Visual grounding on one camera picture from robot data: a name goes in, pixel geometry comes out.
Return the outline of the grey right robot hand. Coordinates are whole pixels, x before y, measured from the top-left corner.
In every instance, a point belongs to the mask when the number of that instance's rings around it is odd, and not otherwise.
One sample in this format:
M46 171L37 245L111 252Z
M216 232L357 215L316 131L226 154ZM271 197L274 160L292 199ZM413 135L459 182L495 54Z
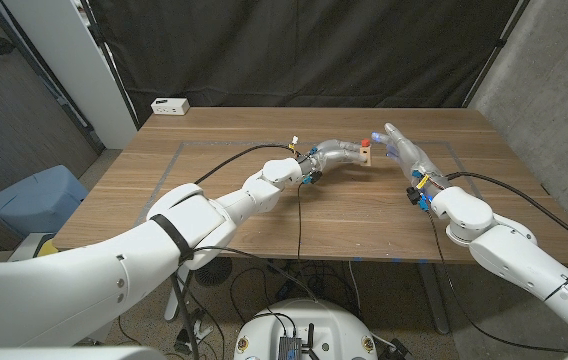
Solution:
M450 182L427 154L405 137L391 123L384 125L385 134L372 133L372 140L386 146L387 156L396 161L410 185L428 199L451 186Z

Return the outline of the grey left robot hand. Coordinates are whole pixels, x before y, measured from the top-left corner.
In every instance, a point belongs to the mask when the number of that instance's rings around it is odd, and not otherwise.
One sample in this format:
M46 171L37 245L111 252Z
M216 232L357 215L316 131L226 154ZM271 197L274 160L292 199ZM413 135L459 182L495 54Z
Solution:
M337 139L326 140L314 146L305 161L310 166L306 172L309 182L315 183L324 173L340 164L366 164L368 158L361 153L360 148L358 143Z

